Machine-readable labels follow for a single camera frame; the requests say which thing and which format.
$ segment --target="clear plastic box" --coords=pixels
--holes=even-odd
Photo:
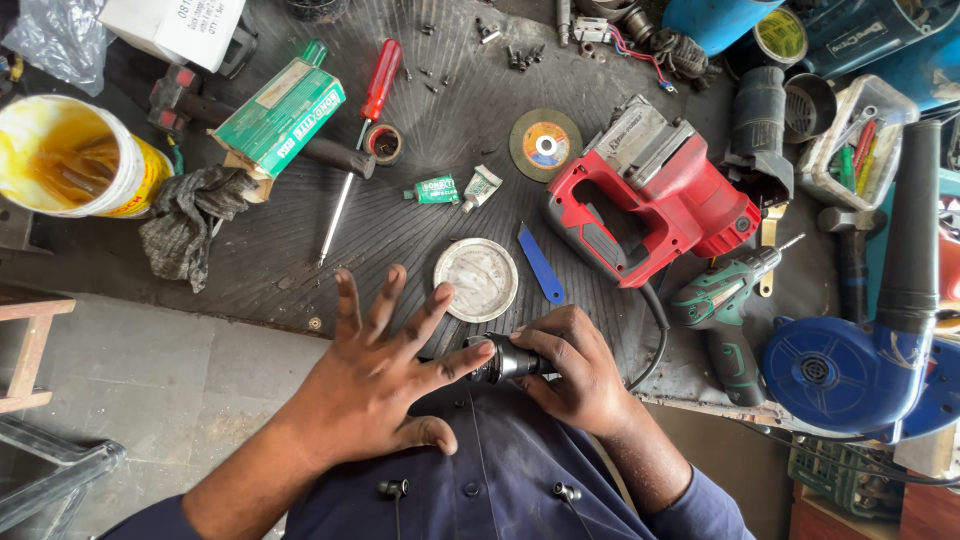
[[[884,123],[876,132],[874,165],[867,175],[863,193],[857,195],[830,176],[833,158],[830,148],[853,116],[868,105],[876,107],[874,120],[883,120]],[[886,197],[900,164],[903,126],[919,118],[917,104],[878,76],[857,77],[837,94],[837,116],[830,129],[806,144],[795,168],[795,182],[825,205],[855,210],[876,209]],[[860,131],[857,130],[850,140],[856,141],[859,137]]]

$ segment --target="red wire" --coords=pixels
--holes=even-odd
[[[615,26],[610,25],[610,33],[613,35],[613,38],[616,39],[616,44],[620,46],[621,50],[637,60],[648,61],[654,65],[654,67],[657,69],[658,83],[668,83],[668,81],[663,78],[663,73],[660,71],[660,66],[657,64],[657,59],[650,55],[644,55],[643,53],[638,53],[628,49],[627,44],[623,41],[623,37],[620,35],[620,31],[617,30]]]

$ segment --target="concrete floor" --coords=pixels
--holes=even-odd
[[[262,426],[300,385],[328,341],[100,296],[75,295],[57,315],[37,385],[52,403],[14,413],[67,440],[112,439],[127,460],[97,481],[67,540],[103,533],[135,511],[181,493]],[[0,323],[0,387],[12,374],[23,324]],[[733,422],[650,406],[684,455],[737,500],[761,540],[785,538],[787,452]],[[38,472],[0,449],[8,488]],[[39,538],[40,512],[0,539]],[[277,524],[268,538],[282,535]]]

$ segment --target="hammer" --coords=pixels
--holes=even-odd
[[[886,222],[881,210],[831,207],[817,216],[821,231],[840,234],[840,311],[856,325],[867,322],[867,233]]]
[[[203,81],[194,71],[170,64],[167,74],[150,92],[151,108],[147,120],[178,140],[183,138],[186,124],[193,118],[218,126],[223,124],[236,108],[200,97],[197,92]],[[318,136],[306,142],[300,155],[364,179],[368,179],[376,167],[374,156]]]

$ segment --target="wrench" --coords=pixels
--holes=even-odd
[[[860,110],[860,115],[853,120],[853,123],[844,130],[840,136],[833,141],[833,147],[830,148],[830,155],[833,156],[840,151],[841,148],[847,144],[847,139],[850,138],[850,135],[853,135],[853,132],[859,130],[866,124],[871,118],[876,116],[876,107],[873,105],[867,105]]]

